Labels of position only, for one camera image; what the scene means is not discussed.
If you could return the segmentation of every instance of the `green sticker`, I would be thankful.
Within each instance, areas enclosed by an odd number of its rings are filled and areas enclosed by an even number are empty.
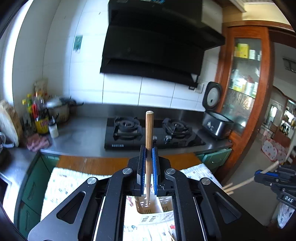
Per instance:
[[[80,52],[81,42],[82,42],[82,35],[76,36],[75,37],[75,41],[74,41],[74,47],[73,47],[73,50],[76,53],[79,53]]]

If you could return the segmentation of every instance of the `gas stove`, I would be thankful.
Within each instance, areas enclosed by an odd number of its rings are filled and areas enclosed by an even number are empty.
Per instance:
[[[165,118],[154,120],[153,141],[158,149],[204,145],[187,123]],[[105,150],[140,150],[145,145],[145,120],[133,117],[108,118]]]

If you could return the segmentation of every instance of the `stove knob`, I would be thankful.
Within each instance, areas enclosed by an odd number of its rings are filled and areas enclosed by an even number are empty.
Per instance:
[[[172,137],[170,135],[165,136],[165,142],[170,142]]]

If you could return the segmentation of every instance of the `cabinet handle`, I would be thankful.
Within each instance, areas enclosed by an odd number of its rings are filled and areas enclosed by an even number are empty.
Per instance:
[[[30,224],[30,213],[28,211],[26,211],[26,227],[25,227],[26,231],[30,231],[29,224]]]
[[[36,184],[35,184],[35,182],[33,182],[31,191],[30,191],[29,196],[28,196],[29,201],[32,200],[32,198],[33,198],[35,187],[36,187]]]

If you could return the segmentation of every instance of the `countertop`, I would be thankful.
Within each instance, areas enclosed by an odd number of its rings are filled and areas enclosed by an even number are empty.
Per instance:
[[[209,151],[216,151],[223,148],[229,148],[232,143],[227,139],[216,141],[204,130],[199,123],[188,123],[192,126],[194,132],[206,143],[201,146],[161,149],[158,154],[173,155],[181,153],[195,152],[202,154]],[[41,149],[41,153],[66,155],[66,156],[84,156],[84,157],[127,157],[132,158],[139,155],[139,151],[113,151],[104,150],[107,118],[71,118],[67,123],[58,127],[59,136],[52,139],[48,135],[51,146]]]
[[[13,222],[16,204],[20,201],[18,200],[18,193],[22,182],[27,180],[28,170],[33,166],[38,153],[20,147],[11,148],[8,151],[10,152],[10,157],[0,165],[0,178],[4,177],[8,182],[3,200],[3,208]]]

